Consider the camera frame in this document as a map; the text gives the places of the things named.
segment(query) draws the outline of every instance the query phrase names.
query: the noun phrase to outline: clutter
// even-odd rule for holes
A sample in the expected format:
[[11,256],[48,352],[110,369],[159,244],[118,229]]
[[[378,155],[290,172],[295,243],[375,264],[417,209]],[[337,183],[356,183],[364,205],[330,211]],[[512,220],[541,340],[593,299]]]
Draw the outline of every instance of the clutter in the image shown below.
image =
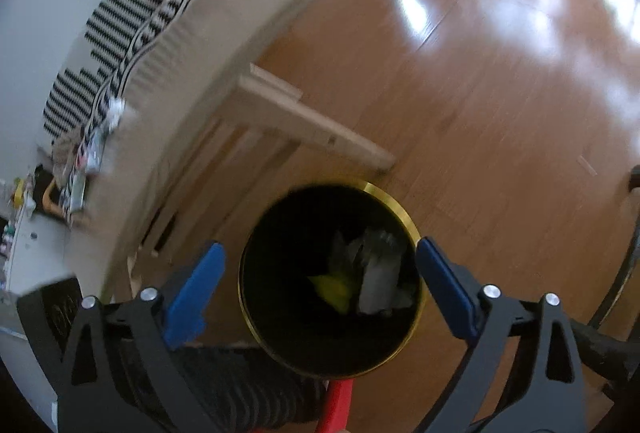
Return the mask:
[[27,191],[24,197],[24,210],[26,211],[27,218],[31,218],[33,216],[33,212],[36,208],[36,201],[33,199],[31,195],[31,191]]
[[87,175],[95,175],[100,172],[100,163],[102,162],[102,152],[104,151],[104,143],[106,141],[106,135],[102,129],[102,125],[95,129],[94,134],[91,136],[89,145],[86,148],[86,163],[84,165],[84,172]]
[[82,211],[84,205],[84,188],[86,186],[86,175],[77,171],[73,178],[71,197],[69,198],[69,214]]
[[53,176],[60,189],[64,188],[69,180],[69,175],[76,160],[76,153],[83,137],[84,126],[76,126],[61,134],[53,143],[51,148]]
[[107,109],[107,115],[102,121],[102,124],[106,124],[106,131],[108,134],[112,134],[120,124],[120,118],[124,113],[125,100],[122,98],[111,98],[109,100],[109,108]]
[[[4,228],[2,229],[2,236],[0,238],[0,256],[9,257],[11,254],[11,247],[14,244],[15,238],[15,225],[12,221],[7,221],[4,219],[0,219],[2,222],[6,222]],[[6,268],[6,264],[0,258],[0,266],[2,269]],[[0,270],[0,283],[2,280],[2,270]]]
[[316,294],[336,312],[388,315],[414,304],[410,288],[399,288],[405,247],[392,233],[367,228],[346,244],[336,231],[327,260],[328,273],[310,276]]

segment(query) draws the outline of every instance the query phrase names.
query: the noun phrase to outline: black trash can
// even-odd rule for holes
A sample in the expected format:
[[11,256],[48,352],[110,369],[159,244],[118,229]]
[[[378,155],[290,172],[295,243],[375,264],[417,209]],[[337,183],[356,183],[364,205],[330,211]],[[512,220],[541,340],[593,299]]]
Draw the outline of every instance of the black trash can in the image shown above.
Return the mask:
[[[310,276],[327,268],[332,241],[383,229],[406,243],[399,285],[411,307],[390,315],[341,315],[316,294]],[[349,379],[390,360],[420,318],[426,289],[415,267],[418,230],[384,191],[367,182],[322,184],[290,192],[263,214],[242,254],[239,297],[259,344],[302,375]]]

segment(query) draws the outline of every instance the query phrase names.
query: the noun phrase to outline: striped fabric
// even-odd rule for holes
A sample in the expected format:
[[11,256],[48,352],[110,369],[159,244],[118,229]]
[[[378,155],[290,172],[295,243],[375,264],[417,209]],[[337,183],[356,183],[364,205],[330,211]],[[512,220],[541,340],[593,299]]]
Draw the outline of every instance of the striped fabric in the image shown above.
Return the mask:
[[[84,125],[83,155],[95,128],[104,120],[111,98],[123,95],[127,78],[156,37],[177,18],[191,0],[103,0],[86,22],[63,69],[58,73],[44,109],[43,137],[38,145],[47,153],[55,139]],[[71,172],[73,179],[76,170]],[[60,195],[68,206],[69,182]]]

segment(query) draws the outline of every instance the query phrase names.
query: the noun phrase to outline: blue gripper pad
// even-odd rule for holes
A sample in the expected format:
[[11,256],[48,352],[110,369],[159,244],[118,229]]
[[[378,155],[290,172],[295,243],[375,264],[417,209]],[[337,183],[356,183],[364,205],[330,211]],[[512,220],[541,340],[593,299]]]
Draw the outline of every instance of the blue gripper pad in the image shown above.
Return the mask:
[[204,332],[202,312],[225,272],[225,250],[215,242],[197,262],[164,313],[162,339],[177,349]]
[[431,238],[423,238],[418,242],[415,263],[453,336],[467,343],[475,342],[479,335],[479,309],[453,271],[454,267],[464,267],[453,266]]

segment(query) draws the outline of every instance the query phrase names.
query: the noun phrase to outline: red object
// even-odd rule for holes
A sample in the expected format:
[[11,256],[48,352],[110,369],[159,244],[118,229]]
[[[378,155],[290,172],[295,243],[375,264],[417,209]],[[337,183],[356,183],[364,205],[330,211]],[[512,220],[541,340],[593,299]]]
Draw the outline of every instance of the red object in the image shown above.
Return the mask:
[[352,390],[353,379],[329,382],[316,433],[337,433],[347,427]]

